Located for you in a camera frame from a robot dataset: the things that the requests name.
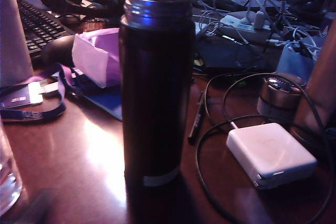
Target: stylus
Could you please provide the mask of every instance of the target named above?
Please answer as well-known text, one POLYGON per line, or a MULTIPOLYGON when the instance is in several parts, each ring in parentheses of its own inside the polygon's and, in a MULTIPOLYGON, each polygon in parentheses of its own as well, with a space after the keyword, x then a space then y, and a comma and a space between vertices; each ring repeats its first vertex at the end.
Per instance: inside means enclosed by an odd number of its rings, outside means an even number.
POLYGON ((188 136, 189 143, 193 143, 195 138, 197 137, 202 122, 203 112, 204 112, 204 92, 202 91, 198 100, 198 109, 195 116, 194 124, 188 136))

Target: id badge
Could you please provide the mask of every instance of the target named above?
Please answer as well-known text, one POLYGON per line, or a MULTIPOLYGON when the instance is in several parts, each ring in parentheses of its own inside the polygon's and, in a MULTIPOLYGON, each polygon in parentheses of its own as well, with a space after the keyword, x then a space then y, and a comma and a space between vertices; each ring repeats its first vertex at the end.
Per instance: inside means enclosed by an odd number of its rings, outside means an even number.
POLYGON ((0 97, 0 110, 36 105, 43 102, 39 82, 31 82, 10 94, 0 97))

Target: power strip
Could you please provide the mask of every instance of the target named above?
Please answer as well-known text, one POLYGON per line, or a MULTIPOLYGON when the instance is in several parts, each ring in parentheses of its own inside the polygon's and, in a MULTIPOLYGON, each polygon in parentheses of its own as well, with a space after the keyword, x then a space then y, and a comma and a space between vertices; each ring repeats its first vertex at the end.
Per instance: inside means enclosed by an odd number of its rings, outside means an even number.
POLYGON ((271 34, 271 29, 269 25, 264 25, 261 30, 255 30, 253 25, 245 25, 240 22, 239 18, 231 15, 226 15, 221 19, 221 23, 224 26, 220 27, 219 30, 228 37, 242 40, 237 29, 239 30, 241 36, 243 36, 248 42, 253 42, 257 44, 265 44, 267 39, 281 40, 278 34, 271 34))

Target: computer mouse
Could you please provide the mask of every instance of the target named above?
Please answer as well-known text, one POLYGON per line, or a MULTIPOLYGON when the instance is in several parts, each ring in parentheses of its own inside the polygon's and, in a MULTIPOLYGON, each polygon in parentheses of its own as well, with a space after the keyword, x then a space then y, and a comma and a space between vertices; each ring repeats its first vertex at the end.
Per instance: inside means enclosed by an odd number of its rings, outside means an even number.
POLYGON ((74 67, 75 65, 72 61, 74 40, 74 35, 68 35, 49 42, 41 51, 43 63, 48 66, 58 62, 68 67, 74 67))

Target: plug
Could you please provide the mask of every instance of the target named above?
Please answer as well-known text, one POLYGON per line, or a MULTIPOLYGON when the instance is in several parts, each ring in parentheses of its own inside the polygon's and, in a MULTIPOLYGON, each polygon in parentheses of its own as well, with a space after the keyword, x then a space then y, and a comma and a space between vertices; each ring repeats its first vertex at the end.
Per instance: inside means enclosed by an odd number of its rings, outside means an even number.
POLYGON ((256 18, 253 23, 254 29, 261 30, 264 27, 265 20, 265 14, 261 10, 257 11, 256 18))

